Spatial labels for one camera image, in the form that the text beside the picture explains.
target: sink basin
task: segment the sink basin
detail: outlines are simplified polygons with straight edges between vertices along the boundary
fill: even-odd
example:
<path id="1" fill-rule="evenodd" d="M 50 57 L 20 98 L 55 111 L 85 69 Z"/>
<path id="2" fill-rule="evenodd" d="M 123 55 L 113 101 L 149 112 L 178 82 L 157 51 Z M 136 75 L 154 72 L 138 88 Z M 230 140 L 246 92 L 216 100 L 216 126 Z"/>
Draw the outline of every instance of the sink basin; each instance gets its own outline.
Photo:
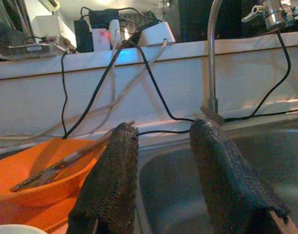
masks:
<path id="1" fill-rule="evenodd" d="M 291 208 L 298 226 L 298 119 L 226 132 Z M 141 149 L 137 217 L 141 234 L 212 234 L 189 139 Z"/>

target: black cable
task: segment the black cable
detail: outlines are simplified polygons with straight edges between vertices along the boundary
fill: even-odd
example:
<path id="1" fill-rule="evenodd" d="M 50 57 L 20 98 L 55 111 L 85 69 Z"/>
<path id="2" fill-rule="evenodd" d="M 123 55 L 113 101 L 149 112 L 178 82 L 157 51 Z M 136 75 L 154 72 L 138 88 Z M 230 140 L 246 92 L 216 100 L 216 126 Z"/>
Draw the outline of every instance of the black cable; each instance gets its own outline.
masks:
<path id="1" fill-rule="evenodd" d="M 86 6 L 83 6 L 82 8 L 81 8 L 81 19 L 84 17 L 83 16 L 83 9 L 86 9 L 86 10 L 88 10 L 88 11 L 93 11 L 92 9 L 90 9 L 90 8 L 88 8 L 88 7 L 86 7 Z M 133 11 L 136 11 L 138 14 L 140 14 L 142 17 L 145 17 L 145 18 L 147 18 L 147 19 L 149 19 L 149 20 L 152 20 L 152 18 L 150 18 L 150 17 L 148 17 L 148 16 L 146 16 L 144 13 L 142 13 L 142 12 L 140 12 L 139 10 L 137 10 L 136 8 L 134 8 L 134 7 L 124 7 L 124 8 L 108 8 L 108 9 L 105 9 L 105 11 L 106 10 L 117 10 L 117 11 L 125 11 L 125 10 L 133 10 Z"/>
<path id="2" fill-rule="evenodd" d="M 145 134 L 150 134 L 150 133 L 176 133 L 176 134 L 183 134 L 183 133 L 188 133 L 189 130 L 185 130 L 185 131 L 168 131 L 168 130 L 153 130 L 153 131 L 147 131 L 147 132 L 142 132 L 139 133 L 138 135 L 145 135 Z"/>
<path id="3" fill-rule="evenodd" d="M 165 100 L 163 98 L 163 95 L 161 94 L 161 91 L 160 91 L 160 89 L 158 87 L 158 84 L 157 84 L 157 82 L 156 82 L 156 80 L 155 80 L 155 78 L 153 76 L 153 73 L 152 73 L 151 68 L 150 68 L 150 66 L 148 64 L 148 61 L 147 61 L 147 58 L 145 56 L 144 51 L 136 43 L 130 41 L 130 44 L 132 44 L 133 46 L 135 46 L 138 49 L 138 51 L 140 52 L 140 54 L 141 54 L 141 56 L 143 58 L 143 61 L 145 63 L 145 66 L 147 68 L 147 71 L 148 71 L 148 73 L 150 75 L 150 78 L 152 80 L 152 83 L 153 83 L 153 85 L 154 85 L 154 87 L 155 87 L 155 89 L 156 89 L 156 91 L 157 91 L 157 93 L 159 95 L 160 100 L 162 101 L 162 103 L 164 105 L 164 108 L 165 108 L 166 112 L 168 113 L 168 116 L 171 119 L 173 119 L 173 120 L 183 120 L 183 121 L 194 122 L 194 120 L 193 119 L 190 119 L 190 118 L 177 118 L 177 117 L 173 116 L 173 114 L 170 112 L 170 110 L 168 108 L 167 103 L 165 102 Z M 188 133 L 188 132 L 189 132 L 189 130 L 185 130 L 185 131 L 154 130 L 154 131 L 147 131 L 147 132 L 139 133 L 139 136 L 144 135 L 144 134 L 150 134 L 150 133 L 178 133 L 178 134 L 182 134 L 182 133 Z"/>
<path id="4" fill-rule="evenodd" d="M 116 53 L 114 54 L 113 58 L 111 59 L 109 65 L 107 66 L 104 74 L 102 75 L 98 85 L 96 86 L 93 95 L 89 101 L 89 104 L 87 105 L 86 109 L 84 110 L 83 114 L 81 115 L 81 117 L 79 118 L 79 120 L 74 124 L 74 126 L 62 137 L 62 139 L 66 139 L 79 125 L 80 123 L 83 121 L 83 119 L 85 118 L 85 116 L 87 115 L 87 113 L 89 112 L 90 108 L 92 107 L 94 100 L 97 96 L 97 93 L 102 85 L 102 83 L 104 82 L 109 70 L 111 69 L 111 67 L 113 66 L 114 62 L 116 61 L 116 59 L 118 58 L 121 50 L 123 49 L 123 47 L 125 46 L 126 43 L 128 43 L 129 41 L 127 40 L 126 42 L 122 43 L 122 45 L 119 47 L 119 49 L 116 51 Z"/>
<path id="5" fill-rule="evenodd" d="M 269 113 L 269 114 L 255 115 L 254 117 L 260 117 L 260 116 L 276 116 L 276 115 L 282 115 L 282 114 L 287 114 L 287 113 L 293 113 L 293 112 L 297 112 L 297 111 L 298 111 L 298 109 L 295 109 L 295 110 L 281 111 L 281 112 L 276 112 L 276 113 Z"/>
<path id="6" fill-rule="evenodd" d="M 41 39 L 42 41 L 46 41 L 46 42 L 48 42 L 48 40 L 47 40 L 46 37 L 31 36 L 31 37 L 27 37 L 27 38 L 25 38 L 25 39 L 22 41 L 22 45 L 25 44 L 26 40 L 31 39 L 31 38 L 37 38 L 37 39 Z"/>
<path id="7" fill-rule="evenodd" d="M 66 129 L 66 125 L 65 125 L 64 114 L 65 114 L 65 108 L 66 108 L 66 105 L 68 102 L 68 94 L 67 94 L 66 83 L 65 83 L 65 70 L 64 70 L 64 66 L 63 66 L 63 60 L 67 54 L 68 54 L 67 51 L 65 53 L 63 53 L 63 55 L 61 56 L 61 61 L 60 61 L 61 62 L 62 86 L 63 86 L 63 91 L 65 93 L 65 101 L 63 103 L 63 107 L 62 107 L 62 111 L 61 111 L 61 123 L 62 123 L 63 130 L 64 130 L 65 134 L 67 134 L 67 129 Z"/>
<path id="8" fill-rule="evenodd" d="M 83 15 L 83 9 L 86 9 L 86 10 L 88 10 L 88 11 L 93 11 L 91 8 L 88 8 L 88 7 L 86 7 L 86 6 L 82 6 L 82 7 L 81 7 L 81 10 L 80 10 L 80 13 L 81 13 L 81 18 L 80 18 L 80 20 L 82 20 L 85 16 L 88 16 L 88 15 Z"/>
<path id="9" fill-rule="evenodd" d="M 144 51 L 143 51 L 142 48 L 141 48 L 139 45 L 137 45 L 136 43 L 130 41 L 130 44 L 132 44 L 133 46 L 135 46 L 135 47 L 138 49 L 138 51 L 140 52 L 140 54 L 141 54 L 141 56 L 142 56 L 142 58 L 143 58 L 143 60 L 144 60 L 145 66 L 146 66 L 146 68 L 147 68 L 147 71 L 148 71 L 148 73 L 149 73 L 149 75 L 150 75 L 150 78 L 151 78 L 151 80 L 152 80 L 152 83 L 153 83 L 153 85 L 154 85 L 154 87 L 155 87 L 155 89 L 156 89 L 156 91 L 157 91 L 157 93 L 158 93 L 158 95 L 159 95 L 159 98 L 161 99 L 161 101 L 162 101 L 162 103 L 163 103 L 163 105 L 164 105 L 164 108 L 165 108 L 166 112 L 168 113 L 168 116 L 169 116 L 171 119 L 173 119 L 173 120 L 183 120 L 183 121 L 194 122 L 194 120 L 193 120 L 193 119 L 190 119 L 190 118 L 177 118 L 177 117 L 173 116 L 173 114 L 170 112 L 170 110 L 169 110 L 169 108 L 168 108 L 167 103 L 165 102 L 165 100 L 164 100 L 164 98 L 163 98 L 163 95 L 161 94 L 161 91 L 160 91 L 160 89 L 159 89 L 159 87 L 158 87 L 157 82 L 155 81 L 155 78 L 154 78 L 153 73 L 152 73 L 152 71 L 151 71 L 151 69 L 150 69 L 150 66 L 149 66 L 149 64 L 148 64 L 147 58 L 146 58 L 146 56 L 145 56 L 145 54 L 144 54 Z"/>
<path id="10" fill-rule="evenodd" d="M 257 37 L 262 37 L 262 36 L 266 36 L 266 35 L 271 35 L 271 34 L 275 34 L 278 31 L 278 29 L 274 29 L 272 31 L 269 32 L 265 32 L 265 33 L 261 33 L 261 34 L 257 34 L 257 35 L 251 35 L 251 36 L 243 36 L 243 37 L 224 37 L 224 38 L 220 38 L 219 35 L 217 37 L 215 37 L 215 39 L 250 39 L 250 38 L 257 38 Z"/>
<path id="11" fill-rule="evenodd" d="M 249 116 L 245 116 L 245 117 L 238 117 L 238 118 L 226 118 L 225 119 L 225 122 L 232 122 L 232 121 L 236 121 L 236 120 L 246 120 L 246 119 L 249 119 L 249 118 L 252 118 L 252 117 L 260 117 L 260 116 L 269 116 L 269 115 L 280 115 L 280 113 L 281 112 L 279 112 L 279 113 L 270 113 L 270 114 L 263 114 L 263 115 L 255 115 L 256 114 L 256 112 L 260 109 L 260 107 L 263 105 L 263 103 L 266 101 L 266 99 L 269 97 L 269 95 L 275 90 L 275 89 L 277 89 L 286 79 L 287 79 L 287 77 L 289 76 L 289 74 L 290 74 L 290 71 L 291 71 L 291 60 L 290 60 L 290 56 L 289 56 L 289 53 L 288 53 L 288 51 L 287 51 L 287 49 L 286 49 L 286 46 L 285 46 L 285 44 L 284 44 L 284 41 L 283 41 L 283 39 L 282 39 L 282 37 L 281 37 L 281 34 L 280 34 L 280 32 L 279 31 L 276 31 L 276 33 L 277 33 L 277 36 L 278 36 L 278 39 L 279 39 L 279 41 L 280 41 L 280 44 L 281 44 L 281 47 L 282 47 L 282 49 L 283 49 L 283 51 L 284 51 L 284 54 L 285 54 L 285 57 L 286 57 L 286 61 L 287 61 L 287 65 L 288 65 L 288 67 L 287 67 L 287 71 L 286 71 L 286 73 L 285 73 L 285 75 L 284 75 L 284 77 L 274 86 L 274 87 L 272 87 L 269 91 L 268 91 L 268 93 L 264 96 L 264 98 L 261 100 L 261 102 L 258 104 L 258 106 L 257 106 L 257 108 L 253 111 L 253 113 L 251 114 L 251 115 L 249 115 Z"/>
<path id="12" fill-rule="evenodd" d="M 136 25 L 136 29 L 134 30 L 134 32 L 133 32 L 133 33 L 129 33 L 129 34 L 135 34 L 135 33 L 137 33 L 137 31 L 138 31 L 138 29 L 139 29 L 139 25 L 138 25 L 138 23 L 136 23 L 135 21 L 133 21 L 133 20 L 131 20 L 131 19 L 127 19 L 127 18 L 125 18 L 125 17 L 123 17 L 123 16 L 119 16 L 119 17 L 120 17 L 121 19 L 127 21 L 127 24 L 126 24 L 124 27 L 127 27 L 128 24 L 129 24 L 129 22 L 131 22 L 131 23 L 133 23 L 133 24 Z"/>
<path id="13" fill-rule="evenodd" d="M 164 21 L 164 4 L 165 4 L 165 0 L 162 0 L 163 5 L 162 5 L 162 21 Z"/>

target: white wall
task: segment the white wall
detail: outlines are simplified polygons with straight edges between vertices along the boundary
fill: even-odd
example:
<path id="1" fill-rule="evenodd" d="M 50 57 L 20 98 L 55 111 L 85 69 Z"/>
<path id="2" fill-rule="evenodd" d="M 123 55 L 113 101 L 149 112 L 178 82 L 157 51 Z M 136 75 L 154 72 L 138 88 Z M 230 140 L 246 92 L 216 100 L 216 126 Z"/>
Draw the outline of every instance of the white wall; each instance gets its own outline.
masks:
<path id="1" fill-rule="evenodd" d="M 51 16 L 52 13 L 48 11 L 38 0 L 25 0 L 30 22 L 36 16 Z"/>
<path id="2" fill-rule="evenodd" d="M 259 113 L 298 107 L 298 47 L 289 47 L 288 51 L 292 61 L 291 74 L 269 97 Z M 118 92 L 140 66 L 143 65 L 116 68 Z M 217 56 L 217 96 L 220 113 L 224 117 L 238 117 L 251 113 L 266 92 L 283 77 L 286 68 L 281 49 Z M 97 69 L 66 74 L 69 95 L 66 117 L 83 112 L 103 71 L 104 69 Z M 153 66 L 152 71 L 175 116 L 191 116 L 205 104 L 206 57 L 160 61 Z M 109 103 L 109 89 L 109 82 L 102 86 L 93 108 Z M 0 135 L 35 134 L 60 122 L 63 101 L 61 74 L 0 80 Z M 105 112 L 85 119 L 76 133 L 94 128 L 104 116 Z M 103 129 L 132 119 L 136 124 L 168 119 L 147 73 L 114 108 Z"/>

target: white cable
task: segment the white cable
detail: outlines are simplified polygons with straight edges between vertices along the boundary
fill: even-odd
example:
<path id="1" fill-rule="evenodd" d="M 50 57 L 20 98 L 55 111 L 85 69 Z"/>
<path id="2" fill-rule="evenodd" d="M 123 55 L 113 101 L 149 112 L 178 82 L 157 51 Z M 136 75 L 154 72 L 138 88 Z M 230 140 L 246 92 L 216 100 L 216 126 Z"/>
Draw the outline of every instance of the white cable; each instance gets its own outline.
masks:
<path id="1" fill-rule="evenodd" d="M 118 44 L 118 39 L 119 39 L 119 30 L 116 29 L 115 31 L 115 36 L 114 36 L 114 44 L 112 45 L 112 56 L 111 58 L 113 58 L 114 54 L 115 54 L 115 51 L 116 51 L 116 46 Z M 111 67 L 110 69 L 110 75 L 111 75 L 111 104 L 114 102 L 115 100 L 115 63 L 113 64 L 113 66 Z M 93 130 L 90 130 L 89 132 L 87 132 L 87 134 L 90 134 L 90 133 L 93 133 L 95 131 L 97 131 L 98 129 L 100 129 L 102 126 L 104 126 L 104 124 L 108 121 L 110 115 L 111 115 L 111 112 L 112 112 L 112 107 L 109 108 L 108 112 L 107 112 L 107 115 L 106 117 L 104 118 L 104 120 L 96 127 L 94 128 Z"/>
<path id="2" fill-rule="evenodd" d="M 148 62 L 149 66 L 151 66 L 154 62 L 156 62 L 156 60 L 160 57 L 160 55 L 163 53 L 166 45 L 167 45 L 167 40 L 165 39 L 164 40 L 164 43 L 161 45 L 158 53 Z M 143 66 L 141 70 L 139 70 L 139 72 L 128 82 L 128 84 L 123 88 L 123 90 L 121 91 L 121 93 L 118 95 L 118 97 L 114 100 L 114 102 L 110 103 L 110 104 L 107 104 L 107 105 L 104 105 L 104 106 L 101 106 L 99 108 L 96 108 L 94 110 L 92 110 L 91 112 L 89 112 L 87 115 L 91 115 L 91 114 L 94 114 L 94 113 L 97 113 L 97 112 L 100 112 L 100 111 L 103 111 L 103 110 L 106 110 L 106 109 L 109 109 L 109 108 L 112 108 L 115 104 L 117 104 L 121 99 L 122 97 L 125 96 L 125 94 L 128 92 L 128 90 L 131 88 L 131 86 L 136 82 L 136 80 L 146 71 L 146 66 Z M 67 118 L 65 119 L 65 122 L 70 122 L 70 121 L 76 121 L 78 118 L 79 118 L 80 115 L 75 115 L 75 116 L 72 116 L 70 118 Z M 0 136 L 0 140 L 31 140 L 31 139 L 34 139 L 34 138 L 38 138 L 38 137 L 41 137 L 43 135 L 46 135 L 47 133 L 55 130 L 56 128 L 60 127 L 61 126 L 61 122 L 50 127 L 49 129 L 39 133 L 39 134 L 36 134 L 36 135 L 33 135 L 33 136 L 23 136 L 23 135 L 17 135 L 17 136 Z M 78 136 L 83 136 L 83 135 L 86 135 L 88 133 L 84 133 L 84 134 L 79 134 L 79 135 L 71 135 L 71 137 L 78 137 Z"/>

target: wire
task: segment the wire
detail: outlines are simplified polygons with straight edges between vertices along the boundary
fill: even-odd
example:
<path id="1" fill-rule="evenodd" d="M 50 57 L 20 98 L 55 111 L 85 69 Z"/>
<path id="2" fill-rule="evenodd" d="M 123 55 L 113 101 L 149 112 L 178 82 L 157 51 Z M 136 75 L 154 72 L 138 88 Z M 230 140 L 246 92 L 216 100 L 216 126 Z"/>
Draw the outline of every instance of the wire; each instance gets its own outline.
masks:
<path id="1" fill-rule="evenodd" d="M 165 15 L 165 13 L 164 13 L 164 5 L 165 5 L 165 0 L 162 0 L 162 2 L 163 2 L 163 5 L 162 5 L 162 21 L 164 21 L 164 15 Z"/>
<path id="2" fill-rule="evenodd" d="M 155 80 L 155 78 L 154 78 L 154 76 L 153 76 L 153 73 L 152 73 L 152 71 L 151 71 L 151 69 L 150 69 L 150 66 L 149 66 L 149 64 L 148 64 L 148 61 L 147 61 L 146 56 L 145 56 L 145 54 L 144 54 L 144 51 L 142 50 L 142 48 L 141 48 L 138 44 L 136 44 L 136 43 L 134 43 L 134 42 L 132 42 L 132 41 L 130 41 L 130 44 L 132 44 L 133 46 L 135 46 L 135 47 L 138 49 L 138 51 L 140 52 L 140 54 L 141 54 L 141 56 L 142 56 L 142 58 L 143 58 L 143 60 L 144 60 L 145 66 L 146 66 L 146 68 L 147 68 L 147 71 L 148 71 L 148 73 L 149 73 L 149 75 L 150 75 L 150 78 L 151 78 L 151 80 L 152 80 L 152 83 L 153 83 L 153 85 L 154 85 L 154 87 L 155 87 L 155 89 L 156 89 L 156 91 L 157 91 L 157 93 L 158 93 L 158 95 L 159 95 L 160 100 L 162 101 L 162 103 L 163 103 L 163 105 L 164 105 L 164 108 L 165 108 L 166 112 L 168 113 L 168 116 L 169 116 L 171 119 L 173 119 L 173 120 L 183 120 L 183 121 L 194 122 L 193 119 L 189 119 L 189 118 L 177 118 L 177 117 L 173 116 L 173 114 L 170 112 L 170 110 L 169 110 L 169 108 L 168 108 L 167 103 L 165 102 L 165 100 L 164 100 L 164 98 L 163 98 L 163 95 L 161 94 L 161 91 L 160 91 L 160 89 L 159 89 L 159 87 L 158 87 L 158 84 L 157 84 L 157 82 L 156 82 L 156 80 Z"/>
<path id="3" fill-rule="evenodd" d="M 153 73 L 152 73 L 152 71 L 151 71 L 151 69 L 150 69 L 150 66 L 149 66 L 149 64 L 148 64 L 148 61 L 147 61 L 147 58 L 146 58 L 146 56 L 145 56 L 144 51 L 142 50 L 142 48 L 141 48 L 138 44 L 136 44 L 136 43 L 134 43 L 134 42 L 132 42 L 132 41 L 130 41 L 130 44 L 132 44 L 133 46 L 135 46 L 135 47 L 138 49 L 138 51 L 140 52 L 140 54 L 141 54 L 141 56 L 142 56 L 142 58 L 143 58 L 143 61 L 144 61 L 144 63 L 145 63 L 145 66 L 146 66 L 146 68 L 147 68 L 147 71 L 148 71 L 148 73 L 149 73 L 149 75 L 150 75 L 151 81 L 152 81 L 152 83 L 153 83 L 153 85 L 154 85 L 154 87 L 155 87 L 155 89 L 156 89 L 156 91 L 157 91 L 157 93 L 158 93 L 158 95 L 159 95 L 160 100 L 162 101 L 162 103 L 163 103 L 163 105 L 164 105 L 164 108 L 165 108 L 165 110 L 166 110 L 168 116 L 169 116 L 171 119 L 176 120 L 176 121 L 183 120 L 183 121 L 194 122 L 193 119 L 189 119 L 189 118 L 177 118 L 177 117 L 175 117 L 175 116 L 171 113 L 171 111 L 169 110 L 168 105 L 167 105 L 167 103 L 165 102 L 165 100 L 164 100 L 164 98 L 163 98 L 163 95 L 162 95 L 162 93 L 161 93 L 161 91 L 160 91 L 160 89 L 159 89 L 159 87 L 158 87 L 158 84 L 157 84 L 157 82 L 156 82 L 156 80 L 155 80 L 155 78 L 154 78 L 154 76 L 153 76 Z M 144 135 L 144 134 L 150 134 L 150 133 L 179 133 L 179 134 L 181 134 L 181 133 L 187 133 L 187 132 L 189 132 L 189 130 L 185 130 L 185 131 L 154 130 L 154 131 L 142 132 L 142 133 L 139 134 L 139 136 Z"/>
<path id="4" fill-rule="evenodd" d="M 94 92 L 93 92 L 93 95 L 86 107 L 86 109 L 84 110 L 83 114 L 81 115 L 81 117 L 79 118 L 79 120 L 74 124 L 74 126 L 62 137 L 62 139 L 66 139 L 79 125 L 80 123 L 83 121 L 83 119 L 85 118 L 85 116 L 87 115 L 87 113 L 89 112 L 90 108 L 92 107 L 93 105 L 93 102 L 97 96 L 97 93 L 102 85 L 102 83 L 104 82 L 109 70 L 111 69 L 112 65 L 114 64 L 114 62 L 116 61 L 116 59 L 118 58 L 121 50 L 123 49 L 123 46 L 124 44 L 122 44 L 119 49 L 117 50 L 117 52 L 115 53 L 115 55 L 113 56 L 113 58 L 111 59 L 109 65 L 107 66 L 104 74 L 102 75 L 98 85 L 96 86 Z"/>
<path id="5" fill-rule="evenodd" d="M 161 99 L 161 101 L 162 101 L 162 103 L 163 103 L 163 105 L 164 105 L 164 108 L 165 108 L 166 112 L 168 113 L 169 117 L 170 117 L 171 119 L 173 119 L 173 120 L 183 120 L 183 121 L 194 122 L 194 120 L 189 119 L 189 118 L 177 118 L 177 117 L 174 117 L 174 116 L 173 116 L 173 114 L 170 112 L 170 110 L 169 110 L 169 108 L 168 108 L 168 106 L 167 106 L 167 104 L 166 104 L 166 102 L 165 102 L 165 100 L 164 100 L 164 98 L 163 98 L 163 96 L 162 96 L 162 94 L 161 94 L 161 91 L 160 91 L 160 89 L 159 89 L 159 87 L 158 87 L 158 85 L 157 85 L 157 83 L 156 83 L 156 81 L 155 81 L 155 79 L 154 79 L 154 76 L 153 76 L 153 74 L 152 74 L 152 71 L 151 71 L 151 69 L 150 69 L 150 66 L 149 66 L 149 64 L 148 64 L 148 61 L 147 61 L 147 59 L 146 59 L 146 56 L 145 56 L 143 50 L 142 50 L 136 43 L 134 43 L 134 42 L 132 42 L 132 41 L 127 41 L 126 43 L 130 43 L 130 44 L 132 44 L 132 45 L 135 46 L 135 47 L 139 50 L 139 52 L 141 53 L 142 58 L 143 58 L 144 63 L 145 63 L 145 66 L 146 66 L 146 68 L 147 68 L 147 71 L 149 72 L 149 75 L 150 75 L 151 80 L 152 80 L 152 82 L 153 82 L 153 84 L 154 84 L 154 87 L 155 87 L 155 89 L 156 89 L 156 91 L 157 91 L 157 93 L 158 93 L 158 95 L 159 95 L 159 97 L 160 97 L 160 99 Z M 75 123 L 75 125 L 74 125 L 74 126 L 73 126 L 73 127 L 72 127 L 72 128 L 71 128 L 71 129 L 70 129 L 64 136 L 63 136 L 63 139 L 66 139 L 66 138 L 67 138 L 67 137 L 68 137 L 68 136 L 69 136 L 69 135 L 70 135 L 70 134 L 71 134 L 71 133 L 78 127 L 78 126 L 79 126 L 79 124 L 83 121 L 83 119 L 85 118 L 85 116 L 86 116 L 87 113 L 89 112 L 89 110 L 90 110 L 90 108 L 91 108 L 91 106 L 92 106 L 92 104 L 93 104 L 93 102 L 94 102 L 94 100 L 95 100 L 95 98 L 96 98 L 96 95 L 97 95 L 97 93 L 98 93 L 98 91 L 99 91 L 99 89 L 100 89 L 102 83 L 104 82 L 104 80 L 105 80 L 105 78 L 106 78 L 106 76 L 107 76 L 109 70 L 111 69 L 112 65 L 114 64 L 115 60 L 116 60 L 117 57 L 119 56 L 119 54 L 120 54 L 120 52 L 121 52 L 121 50 L 122 50 L 122 48 L 123 48 L 123 45 L 124 45 L 124 44 L 122 44 L 122 45 L 119 47 L 118 51 L 117 51 L 116 54 L 113 56 L 111 62 L 109 63 L 108 67 L 106 68 L 106 70 L 105 70 L 105 72 L 104 72 L 102 78 L 100 79 L 100 81 L 99 81 L 99 83 L 98 83 L 98 85 L 97 85 L 97 87 L 96 87 L 96 89 L 95 89 L 95 91 L 94 91 L 94 93 L 93 93 L 93 95 L 92 95 L 92 97 L 91 97 L 91 100 L 90 100 L 88 106 L 86 107 L 85 111 L 83 112 L 82 116 L 81 116 L 80 119 Z"/>
<path id="6" fill-rule="evenodd" d="M 167 45 L 167 40 L 164 41 L 164 43 L 162 44 L 162 46 L 160 47 L 159 51 L 157 52 L 157 54 L 151 59 L 151 61 L 149 62 L 149 65 L 151 66 L 154 62 L 157 61 L 157 59 L 160 57 L 160 55 L 163 53 L 165 47 Z M 118 95 L 118 97 L 115 99 L 115 101 L 111 104 L 108 104 L 108 105 L 104 105 L 104 106 L 101 106 L 99 108 L 96 108 L 92 111 L 90 111 L 88 113 L 88 115 L 92 115 L 92 114 L 95 114 L 95 113 L 98 113 L 100 111 L 103 111 L 103 110 L 106 110 L 114 105 L 116 105 L 129 91 L 129 89 L 131 87 L 133 87 L 133 84 L 141 77 L 141 75 L 146 71 L 146 66 L 143 66 L 141 70 L 139 70 L 139 72 L 126 84 L 126 86 L 122 89 L 122 91 L 120 92 L 120 94 Z M 79 118 L 79 115 L 75 115 L 75 116 L 72 116 L 68 119 L 66 119 L 66 121 L 74 121 L 76 120 L 77 118 Z M 34 139 L 34 138 L 38 138 L 38 137 L 41 137 L 41 136 L 47 136 L 47 137 L 61 137 L 61 136 L 58 136 L 58 135 L 48 135 L 49 132 L 53 131 L 54 129 L 58 128 L 59 126 L 61 125 L 61 123 L 58 123 L 52 127 L 50 127 L 49 129 L 41 132 L 41 133 L 38 133 L 36 135 L 12 135 L 12 136 L 0 136 L 0 140 L 31 140 L 31 139 Z M 79 137 L 79 136 L 84 136 L 84 135 L 87 135 L 89 134 L 91 131 L 87 132 L 87 133 L 83 133 L 83 134 L 78 134 L 78 135 L 73 135 L 73 137 Z"/>
<path id="7" fill-rule="evenodd" d="M 115 50 L 116 50 L 116 46 L 118 44 L 118 39 L 119 39 L 119 30 L 116 29 L 115 31 L 115 36 L 114 36 L 114 43 L 113 43 L 113 47 L 112 47 L 112 58 L 115 54 Z M 112 91 L 112 94 L 111 94 L 111 104 L 114 103 L 115 101 L 115 64 L 111 67 L 110 69 L 110 74 L 111 74 L 111 91 Z M 110 115 L 111 115 L 111 112 L 112 112 L 112 108 L 113 108 L 113 105 L 111 105 L 108 109 L 108 112 L 107 112 L 107 115 L 106 117 L 104 118 L 104 120 L 94 129 L 90 130 L 89 132 L 87 132 L 87 134 L 91 134 L 93 132 L 96 132 L 98 129 L 100 129 L 102 126 L 104 126 L 104 124 L 108 121 Z"/>
<path id="8" fill-rule="evenodd" d="M 88 8 L 88 7 L 86 7 L 86 6 L 83 6 L 83 7 L 81 8 L 81 11 L 80 11 L 80 13 L 81 13 L 81 19 L 84 18 L 84 15 L 83 15 L 83 9 L 86 9 L 86 10 L 88 10 L 88 11 L 93 11 L 91 8 Z M 145 17 L 145 18 L 147 18 L 147 19 L 149 19 L 149 20 L 153 20 L 153 18 L 150 18 L 150 17 L 146 16 L 144 13 L 140 12 L 139 10 L 137 10 L 137 9 L 134 8 L 134 7 L 108 8 L 108 9 L 105 9 L 104 11 L 106 11 L 106 10 L 117 10 L 117 11 L 133 10 L 133 11 L 136 11 L 138 14 L 140 14 L 142 17 Z"/>
<path id="9" fill-rule="evenodd" d="M 293 113 L 293 112 L 298 112 L 298 109 L 295 109 L 295 110 L 289 110 L 289 111 L 282 111 L 282 112 L 275 112 L 275 113 L 269 113 L 269 114 L 255 115 L 255 116 L 253 116 L 253 117 L 260 117 L 260 116 L 275 116 L 275 115 L 282 115 L 282 114 L 288 114 L 288 113 Z"/>
<path id="10" fill-rule="evenodd" d="M 176 133 L 176 134 L 183 134 L 183 133 L 188 133 L 189 130 L 184 130 L 184 131 L 169 131 L 169 130 L 153 130 L 153 131 L 147 131 L 147 132 L 142 132 L 139 133 L 139 136 L 145 135 L 145 134 L 150 134 L 150 133 Z"/>
<path id="11" fill-rule="evenodd" d="M 269 31 L 269 32 L 265 32 L 265 33 L 261 33 L 261 34 L 258 34 L 258 35 L 251 35 L 251 36 L 244 36 L 244 37 L 224 37 L 222 38 L 223 40 L 229 40 L 229 39 L 250 39 L 250 38 L 258 38 L 258 37 L 262 37 L 262 36 L 266 36 L 266 35 L 271 35 L 271 34 L 275 34 L 276 32 L 278 31 L 278 29 L 274 29 L 272 31 Z"/>
<path id="12" fill-rule="evenodd" d="M 37 38 L 37 39 L 41 39 L 42 41 L 48 42 L 48 39 L 47 39 L 46 37 L 36 37 L 36 36 L 31 36 L 31 37 L 25 38 L 25 39 L 22 41 L 22 45 L 25 44 L 26 40 L 28 40 L 28 39 L 32 39 L 32 38 Z"/>
<path id="13" fill-rule="evenodd" d="M 129 22 L 131 22 L 131 23 L 133 23 L 133 24 L 136 25 L 136 29 L 134 30 L 134 32 L 133 32 L 133 33 L 129 33 L 129 34 L 135 34 L 135 33 L 138 31 L 138 29 L 139 29 L 139 25 L 138 25 L 138 23 L 136 23 L 135 21 L 133 21 L 133 20 L 131 20 L 131 19 L 127 19 L 127 18 L 125 18 L 125 17 L 123 17 L 123 16 L 119 16 L 119 17 L 120 17 L 121 19 L 127 21 L 127 24 L 126 24 L 125 26 L 123 26 L 123 27 L 127 27 L 128 24 L 129 24 Z"/>
<path id="14" fill-rule="evenodd" d="M 82 7 L 81 7 L 81 10 L 80 10 L 80 13 L 81 13 L 81 18 L 80 18 L 80 20 L 83 19 L 85 16 L 88 16 L 88 15 L 83 15 L 83 9 L 86 9 L 86 10 L 88 10 L 88 11 L 93 11 L 91 8 L 88 8 L 88 7 L 86 7 L 86 6 L 82 6 Z"/>
<path id="15" fill-rule="evenodd" d="M 290 56 L 289 56 L 289 53 L 286 49 L 286 46 L 284 44 L 284 41 L 281 37 L 281 34 L 279 31 L 276 31 L 277 33 L 277 36 L 278 36 L 278 39 L 280 41 L 280 44 L 281 44 L 281 47 L 284 51 L 284 54 L 285 54 L 285 58 L 286 58 L 286 61 L 287 61 L 287 71 L 284 75 L 284 77 L 274 86 L 272 87 L 268 93 L 263 97 L 263 99 L 260 101 L 260 103 L 258 104 L 258 106 L 256 107 L 256 109 L 253 111 L 253 113 L 249 116 L 245 116 L 245 117 L 234 117 L 234 118 L 226 118 L 225 119 L 225 122 L 232 122 L 232 121 L 236 121 L 236 120 L 246 120 L 246 119 L 249 119 L 249 118 L 252 118 L 252 117 L 256 117 L 257 115 L 256 112 L 260 109 L 260 107 L 264 104 L 264 102 L 266 101 L 266 99 L 269 97 L 269 95 L 275 90 L 277 89 L 286 79 L 287 77 L 289 76 L 290 74 L 290 71 L 291 71 L 291 60 L 290 60 Z M 269 116 L 269 115 L 280 115 L 281 112 L 278 112 L 278 113 L 272 113 L 272 114 L 264 114 L 264 115 L 258 115 L 259 117 L 260 116 Z"/>
<path id="16" fill-rule="evenodd" d="M 64 114 L 65 114 L 65 108 L 68 102 L 68 94 L 67 94 L 67 89 L 66 89 L 66 82 L 65 82 L 65 69 L 63 66 L 63 60 L 65 58 L 65 56 L 68 54 L 68 51 L 66 51 L 65 53 L 63 53 L 63 55 L 61 56 L 61 77 L 62 77 L 62 86 L 63 86 L 63 91 L 65 93 L 65 101 L 63 103 L 63 107 L 62 107 L 62 111 L 61 111 L 61 123 L 63 126 L 63 131 L 65 132 L 65 134 L 67 134 L 67 130 L 66 130 L 66 124 L 65 124 L 65 119 L 64 119 Z"/>

